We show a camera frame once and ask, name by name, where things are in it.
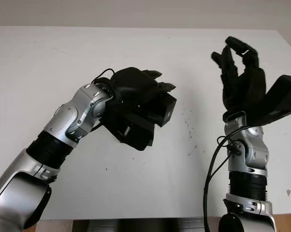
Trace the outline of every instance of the white table surface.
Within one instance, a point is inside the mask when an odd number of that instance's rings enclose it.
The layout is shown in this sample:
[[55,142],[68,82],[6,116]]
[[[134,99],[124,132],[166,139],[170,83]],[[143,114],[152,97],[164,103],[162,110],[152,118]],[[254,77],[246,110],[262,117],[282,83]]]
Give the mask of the white table surface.
[[[224,133],[220,70],[210,55],[229,35],[258,50],[268,89],[291,75],[291,47],[276,31],[0,27],[0,175],[57,107],[102,70],[158,70],[177,86],[178,101],[171,121],[156,127],[153,146],[136,151],[105,128],[88,135],[62,165],[42,218],[202,216],[206,171]],[[291,116],[264,134],[269,200],[275,214],[291,213]],[[223,149],[217,163],[225,157]],[[228,182],[225,165],[209,189],[209,215],[226,212]]]

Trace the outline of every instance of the black wire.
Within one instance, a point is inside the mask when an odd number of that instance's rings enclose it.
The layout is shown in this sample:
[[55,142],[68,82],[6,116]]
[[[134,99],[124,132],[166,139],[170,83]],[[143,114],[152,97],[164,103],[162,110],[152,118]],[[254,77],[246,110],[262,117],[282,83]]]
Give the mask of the black wire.
[[221,135],[221,136],[219,136],[218,138],[217,138],[217,143],[219,144],[219,139],[221,139],[221,138],[225,138],[226,136],[225,135]]
[[94,130],[96,130],[96,129],[98,129],[99,127],[101,127],[102,126],[102,123],[100,122],[99,124],[97,124],[95,127],[93,127],[92,129],[91,129],[91,131],[90,132],[92,132],[92,131],[94,131]]
[[213,153],[213,156],[212,156],[212,159],[210,162],[210,166],[209,166],[209,170],[208,170],[208,174],[207,174],[205,184],[204,184],[203,208],[204,208],[204,231],[205,232],[210,232],[209,225],[208,225],[208,215],[207,215],[207,198],[208,198],[209,183],[210,183],[211,178],[213,177],[212,169],[214,166],[215,159],[218,155],[218,152],[223,147],[224,143],[226,143],[231,137],[233,137],[238,132],[246,130],[250,127],[251,126],[240,127],[238,129],[234,130],[233,132],[231,132],[230,134],[226,135],[226,137],[224,139],[222,139],[222,141],[217,146],[215,152]]
[[97,77],[95,77],[94,80],[93,80],[91,83],[93,84],[94,81],[95,81],[97,78],[101,77],[101,76],[102,76],[105,72],[107,72],[107,71],[112,71],[113,75],[115,74],[115,71],[114,71],[113,69],[106,69],[106,70],[103,71],[101,74],[99,74]]
[[215,171],[212,173],[212,175],[210,176],[209,181],[212,179],[212,177],[215,175],[215,173],[218,172],[218,170],[224,165],[224,163],[226,163],[226,161],[229,159],[229,157],[232,155],[232,153],[230,152],[227,156],[227,158],[218,166],[218,168],[215,169]]

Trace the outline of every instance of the wooden floor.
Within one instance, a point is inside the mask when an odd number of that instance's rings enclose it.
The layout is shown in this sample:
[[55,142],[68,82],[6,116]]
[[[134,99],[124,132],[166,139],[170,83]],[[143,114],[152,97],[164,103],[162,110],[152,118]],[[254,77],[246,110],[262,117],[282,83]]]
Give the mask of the wooden floor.
[[[277,232],[291,232],[291,214],[275,215]],[[25,230],[26,232],[71,232],[72,221],[48,221],[49,223],[38,224],[36,226]],[[86,232],[84,229],[77,230],[78,232]]]

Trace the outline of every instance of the robotic arm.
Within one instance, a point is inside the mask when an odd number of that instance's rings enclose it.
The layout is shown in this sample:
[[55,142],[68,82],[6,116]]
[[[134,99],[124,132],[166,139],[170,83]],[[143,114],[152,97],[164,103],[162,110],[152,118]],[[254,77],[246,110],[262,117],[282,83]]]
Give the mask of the robotic arm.
[[154,124],[167,123],[176,102],[167,93],[175,86],[155,81],[160,75],[127,68],[111,79],[98,76],[58,108],[0,178],[0,232],[20,232],[40,219],[51,196],[49,184],[56,180],[66,156],[98,126],[104,125],[137,150],[152,145]]
[[[223,103],[227,109],[223,120],[229,138],[230,186],[224,199],[228,213],[221,218],[219,231],[276,232],[272,204],[267,201],[269,152],[262,140],[262,126],[291,114],[291,76],[280,76],[266,94],[257,51],[234,37],[228,37],[226,44],[222,54],[212,53],[222,69]],[[240,76],[231,49],[243,59],[245,71]]]

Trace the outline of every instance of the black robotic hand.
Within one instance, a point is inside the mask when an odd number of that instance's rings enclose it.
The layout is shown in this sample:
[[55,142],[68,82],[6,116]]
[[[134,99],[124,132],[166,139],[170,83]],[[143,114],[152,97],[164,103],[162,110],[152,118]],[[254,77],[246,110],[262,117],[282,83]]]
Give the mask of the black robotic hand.
[[111,79],[100,77],[93,81],[113,96],[100,122],[120,142],[137,150],[152,145],[154,124],[165,125],[175,107],[176,99],[167,93],[175,86],[158,83],[155,79],[160,76],[158,71],[131,67],[114,73]]
[[[262,126],[291,114],[291,76],[280,76],[266,94],[266,80],[259,67],[257,51],[234,38],[226,39],[222,54],[211,57],[222,69],[223,103],[227,112],[225,122],[245,113],[247,125]],[[238,76],[231,49],[242,57],[245,70]]]

